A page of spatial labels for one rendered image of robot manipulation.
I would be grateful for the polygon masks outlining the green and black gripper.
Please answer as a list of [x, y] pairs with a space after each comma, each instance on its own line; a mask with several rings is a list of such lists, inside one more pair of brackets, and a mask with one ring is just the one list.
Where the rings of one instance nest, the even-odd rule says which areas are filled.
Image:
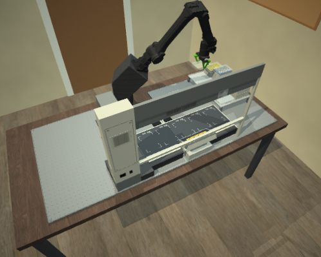
[[[205, 60], [205, 59], [209, 59], [210, 58], [210, 56], [205, 56], [205, 53], [206, 53], [206, 50], [200, 49], [200, 51], [196, 52], [196, 54], [194, 55], [196, 61], [198, 61], [197, 57], [199, 57], [199, 61], [200, 60], [202, 61], [203, 69], [205, 69], [206, 66], [211, 62], [211, 60]], [[207, 63], [206, 66], [205, 66], [205, 63]]]

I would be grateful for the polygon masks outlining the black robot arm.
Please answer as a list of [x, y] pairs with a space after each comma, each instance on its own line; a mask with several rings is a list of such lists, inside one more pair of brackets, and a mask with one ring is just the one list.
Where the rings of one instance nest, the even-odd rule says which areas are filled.
[[[184, 4], [184, 9], [179, 18], [168, 29], [165, 35], [158, 41], [153, 42], [147, 47], [146, 52], [138, 59], [132, 59], [131, 62], [134, 68], [139, 72], [148, 72], [149, 65], [158, 64], [163, 60], [167, 47], [172, 43], [176, 36], [183, 30], [189, 21], [197, 17], [202, 30], [202, 39], [200, 48], [206, 50], [205, 56], [209, 53], [216, 52], [216, 38], [213, 37], [209, 23], [209, 11], [204, 4], [199, 1], [192, 1]], [[193, 8], [194, 7], [194, 8]]]

